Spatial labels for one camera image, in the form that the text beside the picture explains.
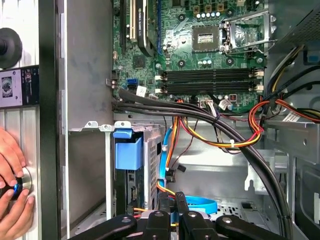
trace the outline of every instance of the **black knob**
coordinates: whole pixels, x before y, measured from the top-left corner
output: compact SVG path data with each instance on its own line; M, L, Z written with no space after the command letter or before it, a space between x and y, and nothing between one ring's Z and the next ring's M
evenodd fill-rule
M32 180L29 171L23 168L23 177L16 177L17 184L14 186L5 185L4 188L0 189L0 198L10 189L13 190L12 201L17 200L23 189L31 190Z
M0 28L0 68L8 69L16 65L22 56L21 39L11 28Z

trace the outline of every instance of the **yellow wire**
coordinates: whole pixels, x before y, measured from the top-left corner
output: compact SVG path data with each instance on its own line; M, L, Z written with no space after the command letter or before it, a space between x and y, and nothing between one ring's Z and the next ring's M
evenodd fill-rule
M165 188L165 187L161 186L161 185L159 184L159 182L158 182L158 184L157 184L157 187L158 187L159 189L163 190L163 191L166 191L166 192L172 194L172 195L176 195L173 191L169 190L168 188Z
M196 135L198 138L200 138L203 141L208 141L207 139L205 139L204 137L200 136L198 133L196 133L187 123L186 119L184 119L185 124L187 125L188 129L190 132L192 132L194 135ZM243 143L235 143L233 145L231 145L230 143L211 143L211 142L207 142L207 144L211 145L211 146L215 146L215 147L221 147L221 148L232 148L232 147L244 147L244 146L248 146L251 144L254 144L259 138L260 138L260 133L258 133L256 135L256 138L251 140L251 141L247 141L247 142L243 142Z
M274 84L273 84L273 86L272 86L272 92L274 92L274 91L276 90L277 83L279 82L282 74L284 74L285 69L286 69L286 68L284 67L284 68L281 70L281 72L279 73L279 76L278 76L277 79L275 80L275 82L274 82Z
M176 134L177 134L177 131L178 131L178 117L174 117L174 120L173 120L173 129L172 129L172 136L171 136L171 145L170 145L170 149L168 151L168 154L167 154L167 157L166 157L166 161L165 161L165 167L167 168L168 165L169 165L169 162L170 162L170 155L173 151L173 148L174 148L174 145L173 145L173 142L174 142L174 139L176 137Z
M314 115L316 115L316 116L318 116L320 118L320 112L314 111L312 109L304 109L303 111L307 112L307 113L314 114Z
M146 212L146 211L148 211L148 210L145 210L145 209L143 209L143 208L137 208L137 207L134 207L133 210L135 210L135 211L140 211L140 212Z
M305 47L305 45L302 45L301 47L299 47L296 52L292 55L292 58L295 58L298 53ZM281 70L279 76L277 77L276 81L274 82L273 86L272 86L272 92L274 92L276 90L276 86L281 78L281 76L284 74L284 71L285 71L285 67Z

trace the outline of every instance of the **cpu socket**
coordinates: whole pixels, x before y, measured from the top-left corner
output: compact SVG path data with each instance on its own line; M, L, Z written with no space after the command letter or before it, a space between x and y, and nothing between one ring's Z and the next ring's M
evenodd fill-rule
M218 26L195 26L192 29L192 50L194 52L219 51L220 29Z

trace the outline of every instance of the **hand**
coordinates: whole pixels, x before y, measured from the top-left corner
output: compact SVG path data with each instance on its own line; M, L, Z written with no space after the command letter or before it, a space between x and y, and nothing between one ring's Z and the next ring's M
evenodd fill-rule
M10 189L0 198L1 240L14 240L21 237L29 230L33 222L35 198L31 196L27 199L29 194L27 189L21 192L10 212L5 215L13 194L14 191Z
M16 140L0 127L0 189L5 182L11 187L17 184L16 178L23 177L22 167L26 166L26 159Z

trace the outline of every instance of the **sticker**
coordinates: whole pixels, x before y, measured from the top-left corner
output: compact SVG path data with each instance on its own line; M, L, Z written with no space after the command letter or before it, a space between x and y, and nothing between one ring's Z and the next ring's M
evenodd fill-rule
M139 97L145 97L147 92L147 88L145 86L138 86L136 88L136 95Z
M14 107L22 105L21 71L0 72L0 107Z
M223 99L220 101L219 103L219 107L224 111L226 110L226 108L229 106L229 105L232 105L232 103L228 100L228 99Z
M284 119L283 122L297 122L300 116L295 112L291 111Z
M39 104L39 66L0 71L0 108Z

